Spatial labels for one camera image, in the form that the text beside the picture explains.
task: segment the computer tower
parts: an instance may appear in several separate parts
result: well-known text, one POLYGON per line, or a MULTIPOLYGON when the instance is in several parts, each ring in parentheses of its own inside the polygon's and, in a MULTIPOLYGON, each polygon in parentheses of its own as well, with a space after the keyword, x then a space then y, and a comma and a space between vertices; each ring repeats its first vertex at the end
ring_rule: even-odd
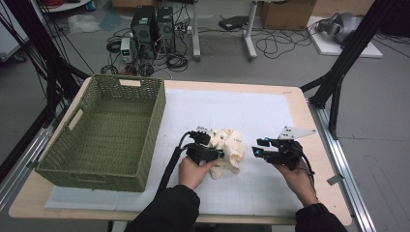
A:
POLYGON ((176 51, 173 16, 172 7, 158 8, 157 23, 161 38, 161 50, 170 53, 176 51))
POLYGON ((137 6, 132 18, 131 29, 138 56, 145 59, 156 58, 160 36, 155 8, 153 6, 137 6))

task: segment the cardboard box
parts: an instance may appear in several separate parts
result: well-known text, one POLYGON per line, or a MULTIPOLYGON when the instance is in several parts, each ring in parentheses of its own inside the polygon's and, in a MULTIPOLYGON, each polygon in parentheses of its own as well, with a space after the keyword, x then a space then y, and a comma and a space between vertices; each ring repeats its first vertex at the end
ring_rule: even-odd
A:
POLYGON ((353 15, 366 15, 374 0, 317 0, 313 15, 332 16, 335 13, 349 12, 353 15))
POLYGON ((305 30, 316 0, 291 0, 285 4, 264 3, 260 18, 267 29, 305 30))
POLYGON ((112 7, 122 11, 135 11, 136 6, 157 6, 157 0, 111 0, 112 7))

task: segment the hand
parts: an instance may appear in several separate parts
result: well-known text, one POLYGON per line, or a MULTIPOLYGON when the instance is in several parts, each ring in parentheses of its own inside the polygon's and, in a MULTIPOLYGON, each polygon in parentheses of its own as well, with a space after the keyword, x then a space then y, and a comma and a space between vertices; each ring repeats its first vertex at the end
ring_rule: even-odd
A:
POLYGON ((179 165, 179 184, 192 190, 196 189, 215 163, 216 161, 213 160, 202 166, 198 166, 189 157, 183 158, 179 165))
POLYGON ((289 167, 283 165, 274 164, 274 167, 283 175, 286 184, 295 192, 304 207, 319 203, 311 185, 307 168, 302 160, 298 162, 296 169, 293 171, 290 171, 289 167))

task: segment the basket handle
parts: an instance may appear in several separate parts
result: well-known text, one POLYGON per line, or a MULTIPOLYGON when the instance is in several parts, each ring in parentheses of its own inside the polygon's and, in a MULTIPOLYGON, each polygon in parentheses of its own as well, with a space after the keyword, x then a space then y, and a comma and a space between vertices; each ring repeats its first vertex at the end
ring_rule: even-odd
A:
POLYGON ((141 80, 137 79, 118 79, 121 86, 141 87, 141 80))
POLYGON ((105 180, 89 180, 89 179, 82 179, 76 178, 79 182, 86 182, 86 183, 95 183, 95 184, 106 184, 105 180))
POLYGON ((67 120, 66 127, 72 131, 77 125, 78 121, 81 119, 84 111, 78 107, 75 109, 76 113, 72 113, 72 116, 67 120))

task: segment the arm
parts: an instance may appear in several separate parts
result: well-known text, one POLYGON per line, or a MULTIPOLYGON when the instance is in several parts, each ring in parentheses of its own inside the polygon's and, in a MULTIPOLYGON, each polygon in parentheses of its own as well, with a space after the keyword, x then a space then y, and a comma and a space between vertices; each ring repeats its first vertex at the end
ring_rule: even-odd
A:
POLYGON ((199 197, 193 191, 215 164, 198 166, 190 158, 182 159, 179 183, 160 193, 126 228, 125 232, 190 231, 199 215, 199 197))
POLYGON ((293 171, 290 171, 287 166, 274 165, 274 167, 283 175, 286 184, 296 194, 304 206, 303 209, 296 213, 297 224, 295 231, 346 231, 346 228, 344 228, 337 217, 331 214, 328 209, 317 200, 306 167, 302 161, 299 161, 296 169, 293 171))

